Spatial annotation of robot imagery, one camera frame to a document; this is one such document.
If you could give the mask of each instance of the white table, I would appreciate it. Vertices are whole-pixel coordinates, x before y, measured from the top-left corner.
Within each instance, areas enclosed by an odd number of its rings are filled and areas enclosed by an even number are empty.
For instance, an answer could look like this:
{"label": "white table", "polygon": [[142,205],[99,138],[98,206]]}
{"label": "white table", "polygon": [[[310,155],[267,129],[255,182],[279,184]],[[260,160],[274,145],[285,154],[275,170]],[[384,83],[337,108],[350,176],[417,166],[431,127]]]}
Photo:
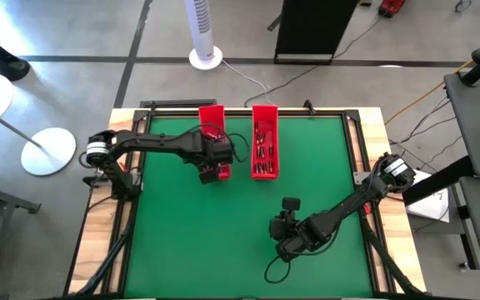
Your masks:
{"label": "white table", "polygon": [[27,140],[22,150],[23,168],[32,175],[46,176],[62,170],[75,154],[75,137],[66,129],[44,129],[32,137],[2,119],[13,101],[13,85],[0,75],[0,124]]}

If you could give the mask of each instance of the green mat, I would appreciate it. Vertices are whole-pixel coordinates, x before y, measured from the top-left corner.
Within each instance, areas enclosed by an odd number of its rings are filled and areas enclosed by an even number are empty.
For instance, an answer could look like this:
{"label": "green mat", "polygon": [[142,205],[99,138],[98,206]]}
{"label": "green mat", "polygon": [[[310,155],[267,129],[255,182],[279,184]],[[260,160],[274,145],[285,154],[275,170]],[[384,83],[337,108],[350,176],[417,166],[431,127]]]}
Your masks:
{"label": "green mat", "polygon": [[[159,118],[153,133],[179,134],[197,118]],[[251,142],[250,118],[227,120],[228,133]],[[283,197],[301,198],[297,218],[328,209],[353,191],[340,118],[279,118],[281,170],[276,181],[253,181],[249,162],[232,178],[202,185],[197,169],[171,154],[148,153],[127,273],[128,298],[318,298],[372,295],[358,215],[332,248],[292,261],[288,279],[264,281],[276,256],[268,234]],[[238,139],[242,157],[246,149]],[[279,279],[287,265],[272,265]]]}

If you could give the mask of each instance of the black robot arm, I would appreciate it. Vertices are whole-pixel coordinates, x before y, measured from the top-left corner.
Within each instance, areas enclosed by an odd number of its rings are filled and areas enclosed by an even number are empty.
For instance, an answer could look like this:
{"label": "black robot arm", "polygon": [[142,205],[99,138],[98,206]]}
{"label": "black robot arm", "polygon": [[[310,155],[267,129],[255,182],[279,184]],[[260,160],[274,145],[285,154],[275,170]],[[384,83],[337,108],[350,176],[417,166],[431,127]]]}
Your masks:
{"label": "black robot arm", "polygon": [[[270,236],[278,241],[275,246],[278,257],[289,263],[298,256],[323,253],[334,242],[343,219],[358,211],[366,203],[380,202],[387,193],[401,193],[413,185],[415,175],[416,173],[397,154],[385,153],[362,184],[328,211],[316,212],[303,221],[296,221],[293,219],[293,211],[299,209],[299,200],[284,198],[282,207],[285,210],[270,222]],[[369,224],[365,222],[364,225],[367,229],[365,238],[375,247],[403,291],[421,293],[403,275]]]}
{"label": "black robot arm", "polygon": [[233,145],[228,138],[210,138],[201,130],[189,130],[178,136],[107,130],[88,139],[86,160],[104,171],[112,182],[114,198],[135,196],[133,176],[124,172],[117,160],[131,151],[173,153],[185,163],[197,167],[202,183],[218,180],[220,166],[233,162]]}

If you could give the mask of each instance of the gray floor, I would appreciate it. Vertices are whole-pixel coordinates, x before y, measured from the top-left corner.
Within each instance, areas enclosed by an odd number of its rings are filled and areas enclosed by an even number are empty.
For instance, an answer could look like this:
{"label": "gray floor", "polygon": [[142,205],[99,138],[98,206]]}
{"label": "gray floor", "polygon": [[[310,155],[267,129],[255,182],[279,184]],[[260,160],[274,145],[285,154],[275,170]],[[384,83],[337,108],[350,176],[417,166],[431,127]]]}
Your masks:
{"label": "gray floor", "polygon": [[[276,32],[266,27],[279,14],[282,0],[210,0],[215,43],[226,58],[271,58]],[[127,56],[144,0],[7,0],[0,1],[0,43],[19,55]],[[382,20],[340,59],[465,61],[480,47],[480,1],[464,13],[453,12],[455,0],[407,0],[393,19]],[[358,7],[338,51],[376,19],[371,8]],[[140,57],[183,57],[191,50],[183,0],[153,0]],[[24,132],[70,129],[82,151],[90,134],[104,129],[113,107],[125,63],[34,62],[15,82],[16,97],[5,119]],[[269,88],[286,82],[306,66],[236,65]],[[378,106],[385,118],[419,97],[448,68],[319,67],[270,94],[279,106],[299,106],[311,99],[319,107]],[[186,64],[136,64],[123,106],[142,100],[216,98],[231,107],[261,92],[221,66],[199,72]],[[393,140],[404,138],[415,123],[444,97],[437,91],[395,119],[388,127]],[[263,103],[259,98],[252,103]],[[450,118],[447,106],[424,126]],[[454,141],[455,122],[415,137],[404,146],[423,160]],[[51,177],[32,177],[19,157],[24,141],[0,126],[0,189],[42,203],[37,216],[17,213],[6,235],[0,259],[0,293],[11,299],[48,298],[62,292],[78,238],[88,190],[81,177],[89,172],[73,160]],[[395,152],[402,150],[395,147]],[[442,168],[465,155],[463,142],[450,147],[431,165]],[[421,163],[409,154],[414,166]],[[480,271],[460,273],[463,261],[455,237],[415,237],[427,290],[437,295],[480,298]]]}

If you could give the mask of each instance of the red container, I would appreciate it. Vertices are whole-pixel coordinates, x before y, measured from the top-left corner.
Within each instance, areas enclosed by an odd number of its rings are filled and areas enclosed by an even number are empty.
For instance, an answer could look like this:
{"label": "red container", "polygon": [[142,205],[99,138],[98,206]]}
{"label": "red container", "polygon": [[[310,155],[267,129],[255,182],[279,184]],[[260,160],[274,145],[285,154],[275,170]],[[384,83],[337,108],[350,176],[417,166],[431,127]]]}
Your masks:
{"label": "red container", "polygon": [[[225,132],[225,111],[223,105],[212,105],[199,108],[199,122],[201,124],[211,123]],[[212,126],[202,126],[201,131],[204,135],[214,139],[225,139],[223,132],[220,132]],[[231,165],[224,164],[221,166],[220,173],[218,175],[220,180],[226,180],[231,177]]]}
{"label": "red container", "polygon": [[279,174],[278,107],[254,105],[251,178],[275,180]]}

